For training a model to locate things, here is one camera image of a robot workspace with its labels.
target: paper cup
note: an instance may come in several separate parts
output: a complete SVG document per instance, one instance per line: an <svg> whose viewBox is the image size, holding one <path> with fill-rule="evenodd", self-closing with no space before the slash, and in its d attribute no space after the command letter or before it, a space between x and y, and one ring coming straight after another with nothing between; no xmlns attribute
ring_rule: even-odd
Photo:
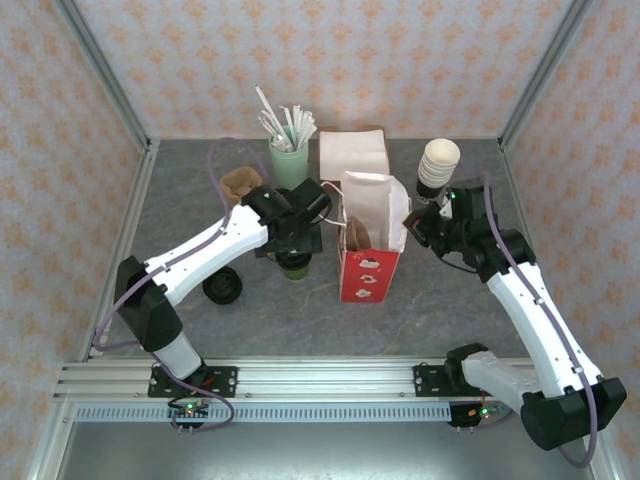
<svg viewBox="0 0 640 480"><path fill-rule="evenodd" d="M451 140L436 138L424 147L424 157L429 164L455 168L460 161L460 149Z"/></svg>
<svg viewBox="0 0 640 480"><path fill-rule="evenodd" d="M432 163L428 163L428 161L426 160L423 160L422 162L420 162L419 168L432 173L451 173L456 169L456 165L443 167L441 165L435 165Z"/></svg>
<svg viewBox="0 0 640 480"><path fill-rule="evenodd" d="M426 186L431 188L442 187L443 185L446 185L447 182L449 181L448 178L432 179L432 178L424 178L424 177L418 177L418 180L420 181L420 183L423 183Z"/></svg>
<svg viewBox="0 0 640 480"><path fill-rule="evenodd" d="M432 173L429 172L422 172L419 171L418 172L418 177L420 177L422 180L433 180L433 181L438 181L438 180L449 180L451 178L451 175L453 175L452 173L447 173L444 175L438 174L438 175L434 175Z"/></svg>
<svg viewBox="0 0 640 480"><path fill-rule="evenodd" d="M447 175L449 175L449 176L452 175L453 174L453 170L439 171L439 170L434 170L434 169L429 168L429 167L420 166L418 168L418 174L433 175L434 177L446 177Z"/></svg>

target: red paper bag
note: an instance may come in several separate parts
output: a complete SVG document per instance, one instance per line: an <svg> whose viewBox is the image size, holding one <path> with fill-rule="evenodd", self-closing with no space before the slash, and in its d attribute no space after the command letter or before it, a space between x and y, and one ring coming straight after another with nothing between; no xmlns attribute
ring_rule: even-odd
<svg viewBox="0 0 640 480"><path fill-rule="evenodd" d="M340 300L382 302L404 251L407 230L402 222L411 209L409 196L390 175L344 172L340 186L340 222L346 225L351 216L358 217L371 240L370 249L349 252L346 228L340 228Z"/></svg>

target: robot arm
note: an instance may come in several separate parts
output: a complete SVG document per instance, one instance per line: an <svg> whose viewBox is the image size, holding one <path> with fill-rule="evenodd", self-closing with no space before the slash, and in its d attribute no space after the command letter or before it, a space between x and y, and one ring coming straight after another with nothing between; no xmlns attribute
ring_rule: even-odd
<svg viewBox="0 0 640 480"><path fill-rule="evenodd" d="M174 307L204 279L250 250L262 256L320 251L320 227L313 220L330 206L324 189L310 179L293 191L274 190L268 185L255 187L242 198L241 205L231 210L223 233L206 247L197 249L223 228L222 220L144 263L135 257L125 259L118 267L116 298L158 267L164 270L118 312L145 351L159 358L178 379L201 387L206 365L182 332L182 322ZM194 249L192 255L166 267L172 259Z"/></svg>
<svg viewBox="0 0 640 480"><path fill-rule="evenodd" d="M480 388L507 404L520 414L531 438L545 450L587 435L589 414L579 372L550 319L496 244L488 222L482 181L452 185L447 189L443 207L431 202L412 212L405 226L438 257L462 253L464 262L475 270L509 314L536 371L534 376L524 374L479 346L465 353L462 360L453 360L456 355L448 355L452 384ZM596 398L598 428L604 428L626 398L624 387L617 378L605 380L578 345L549 296L535 255L522 234L506 230L500 231L500 235L576 353Z"/></svg>

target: mounting plate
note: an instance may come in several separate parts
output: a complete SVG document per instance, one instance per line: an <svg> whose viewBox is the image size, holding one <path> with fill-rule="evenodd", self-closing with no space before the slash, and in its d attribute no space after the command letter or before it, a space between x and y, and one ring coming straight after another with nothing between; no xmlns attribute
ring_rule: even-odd
<svg viewBox="0 0 640 480"><path fill-rule="evenodd" d="M205 386L198 386L203 390L209 390L225 398L236 396L236 386L238 385L238 367L206 367L204 374ZM151 379L149 380L149 390L147 395L150 398L181 398L191 396L194 398L204 397L199 393L191 395L191 392L180 385L176 385L165 373L162 367L151 368Z"/></svg>
<svg viewBox="0 0 640 480"><path fill-rule="evenodd" d="M421 363L413 367L413 385L416 397L479 397L482 390L471 386L453 388L444 365Z"/></svg>

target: black lid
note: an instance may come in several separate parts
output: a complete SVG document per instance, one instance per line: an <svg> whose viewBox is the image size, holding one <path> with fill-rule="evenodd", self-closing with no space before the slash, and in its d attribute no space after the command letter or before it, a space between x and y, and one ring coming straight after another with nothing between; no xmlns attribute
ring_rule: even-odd
<svg viewBox="0 0 640 480"><path fill-rule="evenodd" d="M285 270L301 270L311 262L310 253L276 253L276 262Z"/></svg>
<svg viewBox="0 0 640 480"><path fill-rule="evenodd" d="M233 268L222 267L202 282L202 290L213 303L233 303L242 293L242 280Z"/></svg>

